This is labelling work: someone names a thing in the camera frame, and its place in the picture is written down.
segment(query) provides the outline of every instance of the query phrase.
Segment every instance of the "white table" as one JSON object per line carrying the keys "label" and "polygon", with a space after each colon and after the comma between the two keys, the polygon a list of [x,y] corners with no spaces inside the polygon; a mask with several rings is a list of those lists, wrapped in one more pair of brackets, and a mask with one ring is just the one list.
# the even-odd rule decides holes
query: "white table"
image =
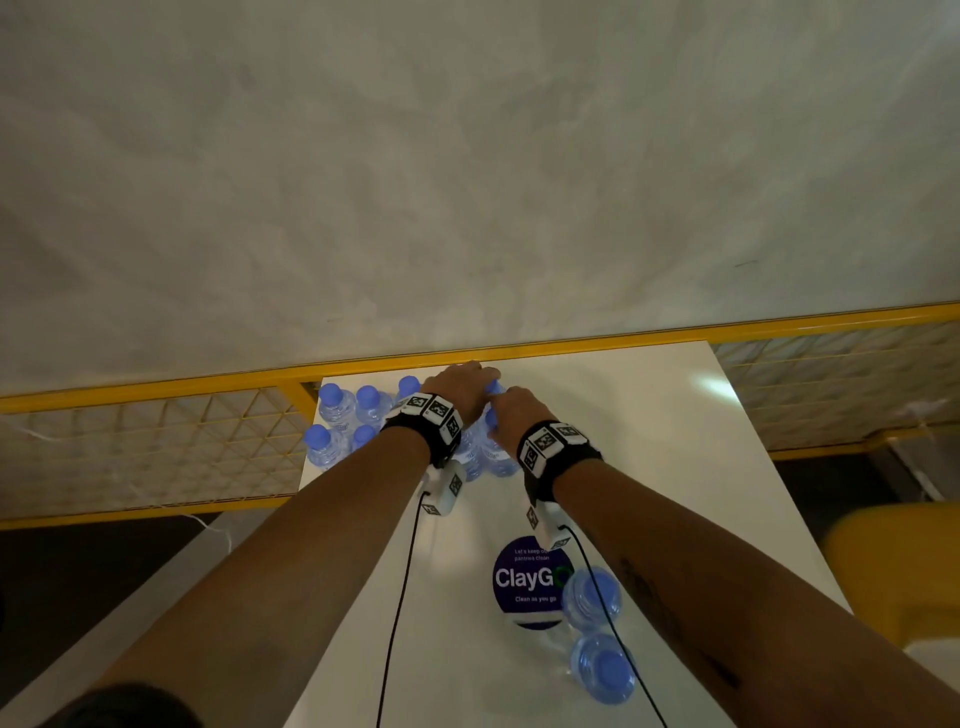
{"label": "white table", "polygon": [[[585,431],[608,462],[780,561],[847,606],[746,413],[704,342],[491,362],[561,420]],[[332,377],[356,391],[396,390],[427,368]],[[303,484],[318,474],[307,462]],[[621,706],[596,703],[565,674],[556,642],[566,629],[512,624],[493,597],[497,554],[531,533],[521,476],[484,474],[456,508],[424,515],[397,630],[384,728],[409,726],[655,726],[637,688]],[[370,580],[344,619],[288,728],[370,728],[416,507],[411,502]],[[591,563],[599,554],[585,547]],[[583,560],[565,548],[575,567]],[[732,725],[629,598],[617,622],[670,726]]]}

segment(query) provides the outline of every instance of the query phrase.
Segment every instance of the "hand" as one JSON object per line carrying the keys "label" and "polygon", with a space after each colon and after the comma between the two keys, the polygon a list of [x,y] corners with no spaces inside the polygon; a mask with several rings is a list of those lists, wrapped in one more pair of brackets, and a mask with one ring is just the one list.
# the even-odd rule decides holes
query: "hand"
{"label": "hand", "polygon": [[500,379],[500,370],[484,367],[479,361],[466,364],[453,364],[438,375],[428,377],[420,391],[429,395],[440,395],[453,403],[469,427],[483,413],[487,396],[484,387],[495,379]]}
{"label": "hand", "polygon": [[487,399],[496,412],[496,429],[490,431],[490,436],[515,460],[520,438],[528,429],[543,420],[557,419],[533,392],[523,387],[511,387],[502,395],[488,395]]}

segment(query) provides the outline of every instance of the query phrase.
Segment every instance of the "sleeve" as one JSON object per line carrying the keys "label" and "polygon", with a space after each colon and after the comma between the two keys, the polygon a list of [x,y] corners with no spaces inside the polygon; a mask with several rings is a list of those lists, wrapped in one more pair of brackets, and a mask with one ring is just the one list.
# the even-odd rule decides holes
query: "sleeve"
{"label": "sleeve", "polygon": [[193,711],[167,691],[130,683],[88,692],[38,728],[203,728]]}

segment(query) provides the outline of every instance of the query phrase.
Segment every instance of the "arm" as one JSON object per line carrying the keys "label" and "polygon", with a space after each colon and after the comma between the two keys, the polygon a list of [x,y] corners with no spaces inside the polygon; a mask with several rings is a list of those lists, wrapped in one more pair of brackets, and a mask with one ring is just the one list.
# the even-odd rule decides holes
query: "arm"
{"label": "arm", "polygon": [[[477,362],[427,379],[469,425],[499,376]],[[390,541],[430,452],[392,427],[319,476],[188,592],[95,687],[143,682],[206,728],[282,726]]]}
{"label": "arm", "polygon": [[[493,400],[516,452],[553,418],[527,390]],[[739,726],[960,725],[960,695],[792,571],[600,460],[554,497]]]}

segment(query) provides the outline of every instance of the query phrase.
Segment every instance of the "concrete ceiling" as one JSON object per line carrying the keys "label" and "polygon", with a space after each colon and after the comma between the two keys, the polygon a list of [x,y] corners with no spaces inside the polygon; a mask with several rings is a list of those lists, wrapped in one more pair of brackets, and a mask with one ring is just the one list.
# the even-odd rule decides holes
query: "concrete ceiling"
{"label": "concrete ceiling", "polygon": [[949,0],[0,0],[0,387],[960,299]]}

